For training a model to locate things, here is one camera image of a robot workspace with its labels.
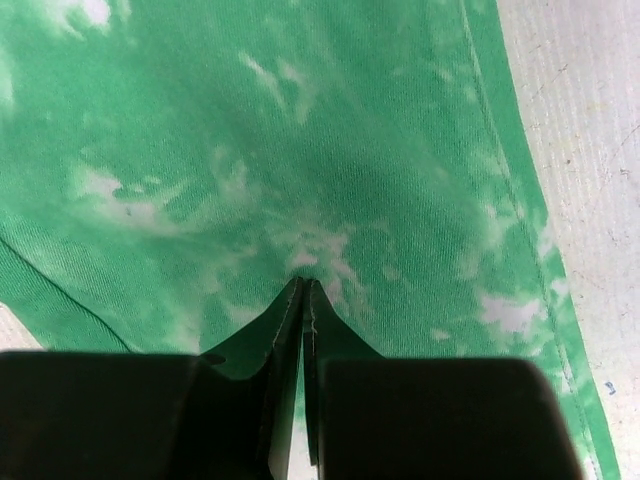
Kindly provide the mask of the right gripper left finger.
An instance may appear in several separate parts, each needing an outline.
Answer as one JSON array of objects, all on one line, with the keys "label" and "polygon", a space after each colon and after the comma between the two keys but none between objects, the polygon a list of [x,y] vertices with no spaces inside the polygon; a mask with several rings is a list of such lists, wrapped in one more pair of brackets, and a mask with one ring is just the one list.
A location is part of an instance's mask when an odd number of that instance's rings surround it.
[{"label": "right gripper left finger", "polygon": [[7,351],[5,479],[283,479],[304,283],[199,355]]}]

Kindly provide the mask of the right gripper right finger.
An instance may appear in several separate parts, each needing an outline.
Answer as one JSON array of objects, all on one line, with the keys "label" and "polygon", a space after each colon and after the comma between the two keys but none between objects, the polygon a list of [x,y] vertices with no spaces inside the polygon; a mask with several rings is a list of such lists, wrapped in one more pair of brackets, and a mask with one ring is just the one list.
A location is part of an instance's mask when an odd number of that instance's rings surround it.
[{"label": "right gripper right finger", "polygon": [[518,358],[387,358],[302,301],[307,438],[322,479],[578,479],[551,386]]}]

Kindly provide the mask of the green tie-dye trousers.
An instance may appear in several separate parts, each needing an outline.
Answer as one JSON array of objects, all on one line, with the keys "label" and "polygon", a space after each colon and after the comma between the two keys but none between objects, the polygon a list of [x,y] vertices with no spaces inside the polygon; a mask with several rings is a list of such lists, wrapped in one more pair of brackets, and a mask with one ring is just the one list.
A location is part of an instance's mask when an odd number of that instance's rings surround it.
[{"label": "green tie-dye trousers", "polygon": [[293,276],[396,356],[518,356],[619,467],[493,1],[5,1],[1,304],[208,349]]}]

